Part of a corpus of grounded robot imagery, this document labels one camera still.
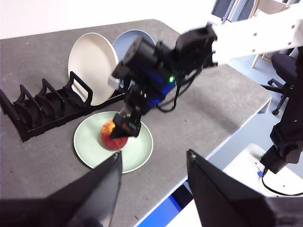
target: green led light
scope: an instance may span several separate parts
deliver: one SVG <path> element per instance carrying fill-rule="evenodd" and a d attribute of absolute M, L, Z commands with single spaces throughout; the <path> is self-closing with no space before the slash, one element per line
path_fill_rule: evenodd
<path fill-rule="evenodd" d="M 173 76 L 171 76 L 171 77 L 169 78 L 170 83 L 173 82 L 174 80 L 175 80 L 175 77 L 173 77 Z"/>

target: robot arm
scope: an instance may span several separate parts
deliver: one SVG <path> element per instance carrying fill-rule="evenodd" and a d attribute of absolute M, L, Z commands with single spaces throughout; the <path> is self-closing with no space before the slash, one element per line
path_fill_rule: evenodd
<path fill-rule="evenodd" d="M 180 87 L 190 86 L 202 68 L 225 64 L 237 57 L 303 46 L 302 12 L 303 3 L 297 3 L 288 10 L 262 18 L 192 30 L 177 39 L 173 50 L 162 42 L 154 46 L 138 38 L 109 81 L 118 84 L 122 80 L 125 85 L 134 81 L 129 90 L 125 86 L 125 106 L 113 119 L 116 127 L 111 138 L 138 136 L 141 116 L 154 107 L 164 112 L 173 110 Z M 299 72 L 298 75 L 296 84 L 300 86 L 295 87 L 288 104 L 293 109 L 302 106 L 303 75 Z M 175 86 L 174 106 L 170 110 L 161 109 L 158 104 Z M 299 161 L 303 149 L 303 128 L 298 122 L 301 115 L 302 111 L 288 111 L 273 128 L 274 145 L 261 163 L 274 173 L 287 163 Z"/>

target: blue floor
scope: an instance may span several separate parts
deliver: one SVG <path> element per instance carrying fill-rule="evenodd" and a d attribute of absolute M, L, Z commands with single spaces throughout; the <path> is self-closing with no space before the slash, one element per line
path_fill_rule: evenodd
<path fill-rule="evenodd" d="M 165 227 L 180 211 L 181 207 L 169 196 L 139 227 Z"/>
<path fill-rule="evenodd" d="M 283 83 L 271 63 L 266 60 L 259 59 L 256 67 L 252 68 L 251 64 L 254 57 L 249 56 L 235 59 L 230 61 L 229 65 L 258 84 L 267 84 L 267 81 L 271 78 L 275 78 Z M 270 94 L 272 95 L 272 101 L 269 112 L 254 116 L 210 159 L 211 163 L 220 169 L 224 169 L 250 143 L 258 144 L 264 150 L 272 146 L 269 135 L 273 126 L 281 120 L 287 102 L 280 109 L 280 113 L 274 116 L 271 112 L 276 108 L 281 95 L 275 92 L 270 92 Z M 287 167 L 303 178 L 303 155 L 301 155 L 299 164 L 289 164 Z M 176 206 L 175 201 L 171 199 L 173 199 L 171 196 L 167 198 L 139 227 L 166 226 L 180 211 L 177 207 L 178 205 Z"/>

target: light green plate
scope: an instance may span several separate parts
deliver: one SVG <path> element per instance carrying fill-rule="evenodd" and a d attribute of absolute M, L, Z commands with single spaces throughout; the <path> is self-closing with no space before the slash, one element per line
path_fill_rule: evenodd
<path fill-rule="evenodd" d="M 79 158 L 90 168 L 95 168 L 109 158 L 114 151 L 101 146 L 100 130 L 105 122 L 114 118 L 116 112 L 102 112 L 85 119 L 76 129 L 74 147 Z M 153 149 L 152 134 L 144 123 L 137 138 L 129 137 L 122 151 L 122 173 L 134 171 L 150 158 Z"/>

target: gray table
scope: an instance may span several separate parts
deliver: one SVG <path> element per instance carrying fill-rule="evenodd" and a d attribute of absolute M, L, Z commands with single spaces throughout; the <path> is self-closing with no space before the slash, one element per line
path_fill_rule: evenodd
<path fill-rule="evenodd" d="M 178 33 L 157 20 L 98 26 L 1 40 L 1 89 L 11 101 L 24 84 L 33 94 L 46 78 L 60 89 L 68 80 L 67 63 L 74 42 L 97 32 L 113 42 L 122 32 L 141 29 L 173 47 Z M 270 100 L 269 93 L 225 65 L 206 69 L 178 99 L 171 113 L 150 111 L 142 118 L 154 139 L 149 161 L 124 174 L 111 227 L 130 227 L 155 208 L 186 177 L 186 151 L 207 157 Z M 102 111 L 118 111 L 122 102 Z M 1 113 L 1 197 L 45 197 L 89 171 L 75 155 L 72 138 L 88 116 L 22 143 Z"/>

